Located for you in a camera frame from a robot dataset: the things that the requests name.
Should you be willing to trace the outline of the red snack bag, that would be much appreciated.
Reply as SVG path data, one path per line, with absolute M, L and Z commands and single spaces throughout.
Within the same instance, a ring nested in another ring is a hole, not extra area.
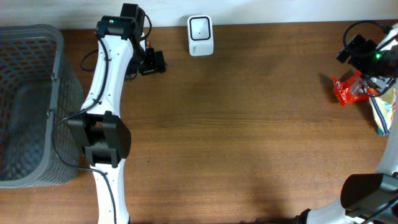
M 361 75 L 362 73 L 357 71 L 345 81 L 332 77 L 333 94 L 341 106 L 369 99 L 368 86 Z

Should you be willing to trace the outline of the yellow snack bag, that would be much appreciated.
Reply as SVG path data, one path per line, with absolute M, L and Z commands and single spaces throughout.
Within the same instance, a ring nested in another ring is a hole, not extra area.
M 396 89 L 390 88 L 381 96 L 371 95 L 369 102 L 373 111 L 377 132 L 381 136 L 389 135 L 396 109 Z

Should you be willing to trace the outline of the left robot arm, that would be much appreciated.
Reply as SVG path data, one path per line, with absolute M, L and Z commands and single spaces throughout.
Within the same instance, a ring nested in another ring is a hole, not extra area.
M 131 132 L 121 119 L 125 81 L 136 75 L 164 73 L 166 62 L 144 32 L 149 16 L 137 4 L 125 3 L 119 16 L 103 16 L 96 25 L 98 57 L 93 81 L 79 112 L 67 118 L 76 145 L 93 173 L 99 223 L 130 223 L 124 194 L 124 166 Z

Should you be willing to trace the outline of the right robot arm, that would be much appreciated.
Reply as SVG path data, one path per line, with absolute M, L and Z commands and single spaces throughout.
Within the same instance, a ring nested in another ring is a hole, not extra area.
M 386 34 L 379 44 L 355 35 L 336 58 L 360 72 L 361 90 L 389 136 L 382 159 L 375 173 L 349 176 L 338 200 L 303 211 L 294 223 L 397 223 L 397 26 L 375 25 Z

